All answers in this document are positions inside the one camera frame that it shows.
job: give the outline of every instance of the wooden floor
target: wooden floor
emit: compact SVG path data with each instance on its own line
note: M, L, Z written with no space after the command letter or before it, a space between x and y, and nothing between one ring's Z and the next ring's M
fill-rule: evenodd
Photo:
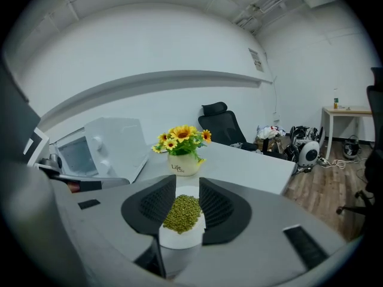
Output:
M326 154L327 142L321 153ZM367 158L371 153L370 146L361 145L360 159ZM344 159L341 142L333 142L329 162ZM356 238L364 223L364 216L348 211L338 215L338 206L363 206L362 200L354 194L363 190L365 183L357 177L364 178L364 163L346 164L344 169L338 167L323 168L316 165L310 173L292 176L284 196L294 201L328 226L337 231L346 241Z

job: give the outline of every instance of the flower bouquet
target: flower bouquet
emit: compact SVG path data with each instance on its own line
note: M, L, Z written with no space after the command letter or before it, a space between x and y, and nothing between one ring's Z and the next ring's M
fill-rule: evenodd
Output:
M161 150L168 152L168 166L176 175L194 175L199 166L205 161L197 154L197 148L206 146L204 142L211 142L208 130L197 131L193 126L179 126L170 129L168 133L158 136L159 143L152 147L154 152Z

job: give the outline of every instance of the flower pot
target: flower pot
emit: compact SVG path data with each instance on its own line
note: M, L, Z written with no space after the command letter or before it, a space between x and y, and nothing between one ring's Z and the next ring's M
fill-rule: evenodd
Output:
M199 170L198 160L192 153L184 155L168 154L168 167L175 175L195 175Z

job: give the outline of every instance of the pile of green beans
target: pile of green beans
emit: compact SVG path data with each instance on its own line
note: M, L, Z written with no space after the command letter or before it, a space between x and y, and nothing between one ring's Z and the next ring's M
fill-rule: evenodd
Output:
M163 222L163 227L182 234L191 230L200 216L201 208L198 199L182 194L175 199L172 209Z

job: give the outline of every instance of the bottle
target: bottle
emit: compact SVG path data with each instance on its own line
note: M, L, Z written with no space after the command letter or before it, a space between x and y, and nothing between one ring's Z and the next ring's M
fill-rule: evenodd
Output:
M337 88L334 88L334 109L338 108L338 102L339 102L339 99L336 97L337 90L338 90Z

